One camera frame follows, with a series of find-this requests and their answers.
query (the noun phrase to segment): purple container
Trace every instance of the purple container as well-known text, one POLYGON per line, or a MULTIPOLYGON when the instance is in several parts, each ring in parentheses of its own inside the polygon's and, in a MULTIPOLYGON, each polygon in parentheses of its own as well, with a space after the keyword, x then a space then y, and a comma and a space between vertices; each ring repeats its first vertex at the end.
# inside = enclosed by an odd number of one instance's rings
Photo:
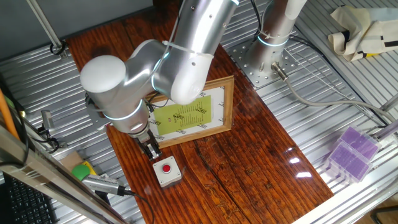
POLYGON ((372 169, 371 160, 379 149, 380 144, 372 137, 349 127, 337 140, 326 164, 346 180, 358 183, 372 169))
POLYGON ((373 159, 380 148, 380 145, 371 136, 359 132, 353 127, 348 127, 347 131, 339 138, 339 141, 347 143, 369 161, 373 159))
POLYGON ((343 177, 360 182, 371 170, 372 164, 344 142, 339 143, 328 158, 330 168, 343 177))

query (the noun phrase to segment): metal bracket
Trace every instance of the metal bracket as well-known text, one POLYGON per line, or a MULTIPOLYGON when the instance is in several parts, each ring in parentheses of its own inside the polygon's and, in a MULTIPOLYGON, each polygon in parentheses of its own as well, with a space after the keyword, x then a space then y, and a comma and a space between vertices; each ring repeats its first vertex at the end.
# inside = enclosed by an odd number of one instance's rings
POLYGON ((95 111, 97 108, 94 107, 93 104, 86 104, 87 106, 87 112, 88 116, 91 119, 91 122, 93 123, 95 129, 99 133, 106 133, 106 125, 111 123, 111 120, 108 118, 102 118, 100 114, 95 111))

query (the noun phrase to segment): wood grain surface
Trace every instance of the wood grain surface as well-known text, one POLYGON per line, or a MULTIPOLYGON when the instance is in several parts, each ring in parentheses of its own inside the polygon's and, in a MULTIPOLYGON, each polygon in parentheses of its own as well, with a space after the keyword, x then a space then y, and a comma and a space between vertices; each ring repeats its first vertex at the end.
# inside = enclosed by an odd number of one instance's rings
MULTIPOLYGON (((127 60, 147 39, 169 39, 177 8, 172 2, 68 39, 78 69, 104 54, 127 60)), ((154 162, 127 134, 108 127, 129 185, 153 206, 156 223, 292 223, 333 196, 219 46, 208 80, 228 75, 235 77, 232 129, 162 149, 160 159, 174 156, 182 171, 177 185, 162 189, 154 162)), ((150 223, 149 208, 137 202, 150 223)))

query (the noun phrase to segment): emergency stop button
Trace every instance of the emergency stop button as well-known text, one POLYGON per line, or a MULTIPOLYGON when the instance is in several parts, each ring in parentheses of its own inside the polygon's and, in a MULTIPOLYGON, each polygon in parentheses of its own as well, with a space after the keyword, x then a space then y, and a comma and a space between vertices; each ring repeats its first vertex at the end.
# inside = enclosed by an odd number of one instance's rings
POLYGON ((164 165, 163 166, 163 173, 168 174, 171 171, 171 167, 169 165, 164 165))

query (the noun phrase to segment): cable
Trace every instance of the cable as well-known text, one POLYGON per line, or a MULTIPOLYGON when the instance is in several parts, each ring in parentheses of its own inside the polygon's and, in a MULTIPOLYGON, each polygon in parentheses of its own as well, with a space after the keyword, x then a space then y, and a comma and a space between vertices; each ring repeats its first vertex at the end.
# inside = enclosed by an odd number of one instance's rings
POLYGON ((261 19, 260 19, 259 10, 258 10, 258 8, 256 6, 256 3, 254 2, 254 0, 250 0, 250 2, 251 2, 251 5, 253 6, 254 13, 256 13, 256 17, 257 17, 257 20, 258 20, 258 23, 259 23, 257 31, 254 34, 254 37, 257 37, 258 35, 260 35, 261 29, 262 29, 261 19))
POLYGON ((151 205, 149 204, 149 202, 148 202, 145 198, 143 198, 142 196, 136 194, 135 192, 132 192, 131 190, 124 190, 124 194, 125 194, 125 195, 132 195, 132 196, 135 196, 135 197, 137 197, 137 198, 143 200, 143 201, 148 205, 149 210, 150 210, 150 212, 151 212, 151 214, 152 214, 152 224, 155 223, 155 213, 154 213, 154 210, 152 209, 151 205))
POLYGON ((58 142, 58 140, 56 138, 47 138, 46 140, 38 140, 38 139, 32 138, 32 140, 41 142, 41 143, 54 142, 55 143, 54 150, 51 150, 50 152, 48 152, 49 154, 55 153, 60 148, 60 143, 58 142))
POLYGON ((67 46, 67 43, 65 41, 61 40, 61 49, 58 52, 54 52, 53 51, 54 44, 51 44, 50 45, 50 52, 55 54, 55 55, 60 55, 65 50, 66 46, 67 46))
MULTIPOLYGON (((343 81, 354 91, 354 93, 359 97, 359 99, 362 100, 362 101, 365 101, 365 100, 361 97, 361 95, 359 95, 359 94, 355 91, 355 89, 349 84, 349 82, 347 82, 347 80, 340 74, 340 72, 336 69, 336 67, 329 61, 329 59, 323 54, 323 52, 322 52, 318 47, 316 47, 316 46, 313 45, 312 43, 310 43, 310 42, 308 42, 307 40, 305 40, 305 39, 303 39, 303 38, 301 38, 301 37, 298 37, 298 36, 296 36, 296 35, 291 35, 291 36, 290 36, 290 40, 293 40, 293 41, 299 42, 299 43, 301 43, 301 44, 304 44, 304 45, 306 45, 306 46, 312 48, 312 49, 315 50, 316 52, 318 52, 318 53, 323 57, 323 59, 326 61, 326 63, 327 63, 327 64, 339 75, 339 77, 340 77, 341 79, 343 79, 343 81)), ((386 123, 386 122, 384 121, 384 119, 382 119, 382 118, 379 116, 379 114, 377 114, 377 113, 376 113, 373 109, 371 109, 371 108, 370 108, 370 110, 380 119, 381 122, 383 122, 385 125, 388 125, 388 123, 386 123)))
POLYGON ((310 106, 331 106, 331 105, 340 105, 340 104, 354 104, 354 105, 365 106, 367 108, 374 109, 375 111, 377 111, 378 113, 380 113, 381 115, 383 115, 387 119, 389 119, 391 122, 395 121, 395 119, 391 115, 387 114, 383 110, 380 110, 379 108, 377 108, 377 107, 375 107, 373 105, 369 105, 367 103, 360 102, 360 101, 340 100, 340 101, 323 102, 323 103, 320 103, 320 102, 316 103, 316 102, 308 101, 308 100, 302 98, 299 94, 297 94, 297 92, 293 89, 293 86, 290 83, 289 79, 286 79, 285 83, 288 86, 288 88, 292 91, 293 95, 295 95, 298 100, 300 100, 302 103, 305 103, 306 105, 310 105, 310 106))
POLYGON ((18 140, 18 132, 17 129, 15 128, 15 124, 12 120, 12 116, 10 113, 10 109, 8 108, 8 104, 6 101, 6 98, 4 97, 2 91, 0 90, 0 111, 2 113, 2 117, 4 118, 4 122, 7 126, 8 131, 18 140))

